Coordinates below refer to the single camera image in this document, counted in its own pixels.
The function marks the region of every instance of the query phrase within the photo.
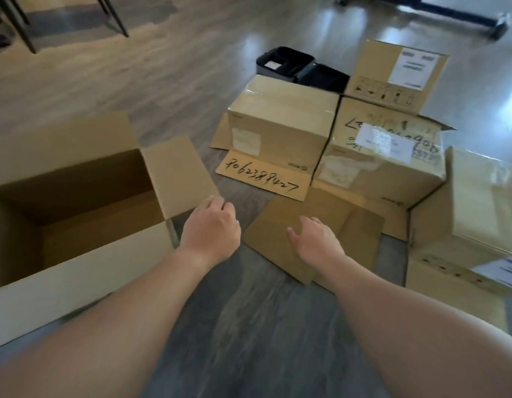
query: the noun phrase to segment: white paper sticker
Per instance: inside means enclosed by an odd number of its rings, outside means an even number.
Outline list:
[[[267,64],[265,64],[265,66],[267,68],[270,68],[270,69],[273,69],[273,70],[277,70],[278,68],[280,68],[282,65],[281,64],[278,64],[277,62],[274,62],[274,61],[269,61]]]
[[[389,133],[381,127],[363,123],[357,134],[356,144],[370,148],[381,156],[411,163],[412,151],[416,146],[415,140],[408,140],[399,135]]]
[[[389,84],[422,91],[440,55],[404,48],[388,79]]]
[[[232,147],[239,152],[258,156],[261,149],[261,135],[232,128]]]
[[[476,274],[512,288],[512,256],[471,268]]]

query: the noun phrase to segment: forearm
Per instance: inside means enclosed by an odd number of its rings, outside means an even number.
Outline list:
[[[0,396],[137,396],[204,276],[192,260],[176,250],[9,362]]]
[[[384,281],[349,257],[323,274],[367,357],[395,396],[512,396],[512,338]]]

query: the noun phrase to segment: person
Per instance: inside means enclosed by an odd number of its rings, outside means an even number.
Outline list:
[[[284,229],[331,284],[388,391],[399,397],[512,396],[512,337],[471,315],[387,282],[348,257],[317,218]],[[209,197],[180,246],[0,369],[0,397],[137,396],[184,303],[240,244],[234,207]]]

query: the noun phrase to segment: gray wood floor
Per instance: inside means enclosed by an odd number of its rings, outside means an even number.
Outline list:
[[[128,39],[95,0],[19,0],[40,52],[19,39],[0,51],[0,134],[107,109],[127,111],[143,145],[188,134],[245,228],[272,194],[213,173],[224,152],[207,145],[256,57],[292,46],[351,73],[361,42],[379,39],[453,55],[425,113],[459,128],[447,145],[512,162],[512,29],[492,43],[479,27],[372,0],[113,1]],[[431,1],[512,13],[512,0]],[[377,273],[401,283],[405,256],[383,237]],[[508,315],[512,333],[512,300]],[[1,347],[0,362],[62,321]],[[144,396],[387,394],[335,297],[242,246],[188,301]]]

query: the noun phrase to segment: person's left arm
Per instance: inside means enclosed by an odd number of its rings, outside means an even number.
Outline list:
[[[234,207],[209,197],[180,247],[0,369],[0,397],[137,396],[200,280],[239,247]]]

